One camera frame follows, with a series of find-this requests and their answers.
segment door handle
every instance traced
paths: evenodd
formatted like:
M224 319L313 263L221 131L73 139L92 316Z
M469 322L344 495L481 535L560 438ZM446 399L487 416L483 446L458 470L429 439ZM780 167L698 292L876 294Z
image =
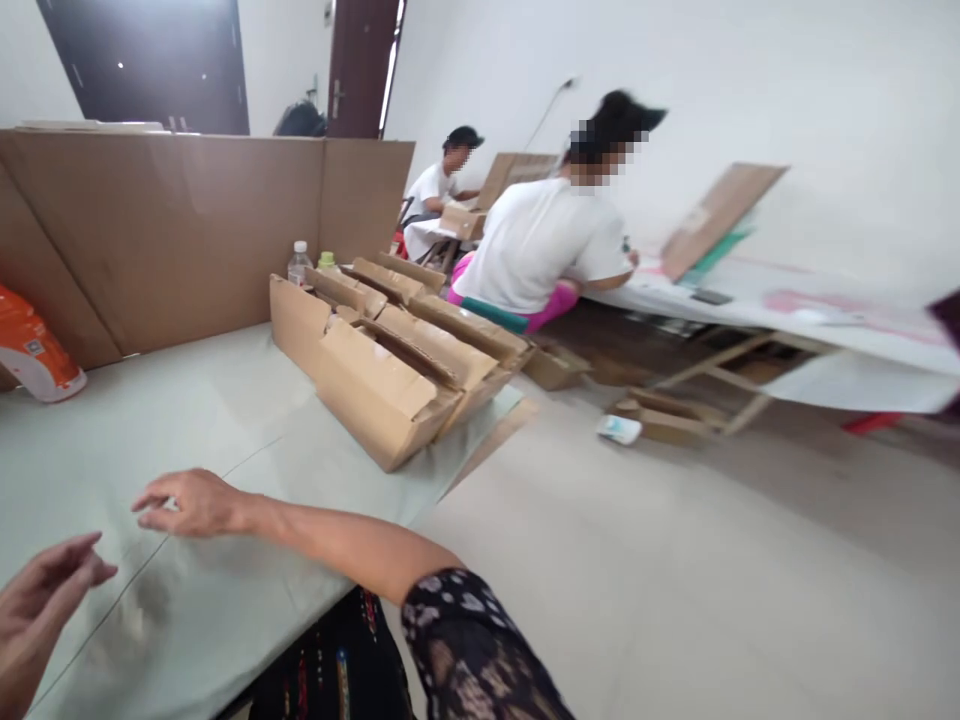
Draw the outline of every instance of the door handle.
M346 97L347 94L340 90L340 78L337 78L333 81L333 119L336 120L340 116L340 98Z

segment white t-shirt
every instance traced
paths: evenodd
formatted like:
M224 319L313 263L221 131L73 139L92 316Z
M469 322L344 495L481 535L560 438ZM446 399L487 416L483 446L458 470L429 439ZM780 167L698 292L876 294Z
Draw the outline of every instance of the white t-shirt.
M458 192L457 182L453 179L453 176L443 174L443 163L439 162L436 165L431 165L424 170L416 182L410 186L406 197L412 196L413 202L410 203L410 209L407 211L404 219L413 215L430 212L424 207L424 200L432 197L445 200L448 195L456 195Z
M623 219L567 178L511 185L487 214L483 240L453 291L512 313L543 310L561 277L580 282L633 272Z

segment hand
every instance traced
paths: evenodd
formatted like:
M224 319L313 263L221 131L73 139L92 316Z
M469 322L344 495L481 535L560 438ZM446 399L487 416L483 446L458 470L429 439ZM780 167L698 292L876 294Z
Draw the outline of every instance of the hand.
M81 535L33 558L0 592L0 718L24 717L64 625L87 591L117 574Z
M209 470L194 468L161 475L147 485L131 510L152 508L137 520L148 530L215 537L243 532L242 510L250 497ZM164 507L170 498L176 503L173 509Z

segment table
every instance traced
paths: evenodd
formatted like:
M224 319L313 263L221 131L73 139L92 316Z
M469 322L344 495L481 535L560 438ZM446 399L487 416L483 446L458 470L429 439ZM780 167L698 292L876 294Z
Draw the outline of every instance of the table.
M29 717L212 717L349 590L251 538L140 530L130 503L155 476L203 466L243 490L410 525L531 412L508 387L386 475L268 324L95 370L60 405L0 397L0 575L90 529L120 567L68 623Z
M460 243L463 242L457 233L453 230L440 227L440 218L433 220L424 220L422 222L411 223L404 230L404 242L407 245L407 254L414 262L420 265L426 265L440 250L440 242L430 240L431 235L439 235L446 238L447 251L444 253L441 270L444 274L450 274L453 269L453 263L457 259L457 251L460 249Z
M885 304L847 279L743 258L725 259L704 286L734 300L712 306L691 299L691 291L670 283L659 259L650 257L622 288L587 296L694 322L762 328L816 347L820 357L758 388L771 398L845 410L932 413L960 392L960 353L921 308ZM811 322L803 311L847 317L849 324Z

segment cell phone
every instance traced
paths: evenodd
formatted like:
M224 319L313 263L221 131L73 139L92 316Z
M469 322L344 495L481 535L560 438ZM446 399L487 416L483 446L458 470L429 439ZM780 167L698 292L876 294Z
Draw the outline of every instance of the cell phone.
M728 302L733 300L729 295L724 295L723 293L714 292L713 290L697 290L693 295L690 296L693 300L699 300L700 302L705 302L708 305L726 305Z

